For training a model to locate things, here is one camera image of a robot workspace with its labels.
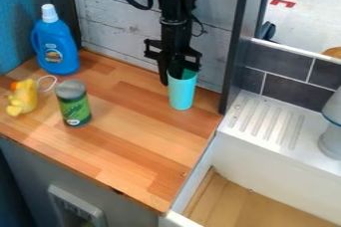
rubber duck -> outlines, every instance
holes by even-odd
[[[38,103],[37,86],[33,80],[12,83],[11,92],[8,97],[10,105],[6,109],[8,115],[18,116],[36,108]]]

red marking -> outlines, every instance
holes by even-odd
[[[285,4],[285,7],[287,7],[287,8],[292,8],[293,6],[296,5],[295,2],[286,1],[286,0],[272,0],[272,1],[270,2],[271,5],[277,5],[278,3],[284,3],[284,4]]]

plastic cup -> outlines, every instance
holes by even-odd
[[[193,103],[197,72],[184,70],[180,80],[169,77],[170,106],[178,111],[190,109]]]

gray tile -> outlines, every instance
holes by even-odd
[[[267,75],[263,95],[321,112],[333,92],[293,80]]]
[[[309,83],[337,90],[341,86],[341,65],[316,59]]]
[[[246,65],[259,70],[305,81],[312,58],[252,43]]]
[[[245,68],[242,77],[241,88],[256,94],[260,94],[264,75],[265,74],[263,72]]]

blue wall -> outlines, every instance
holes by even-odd
[[[0,75],[34,56],[30,32],[49,0],[0,0]]]

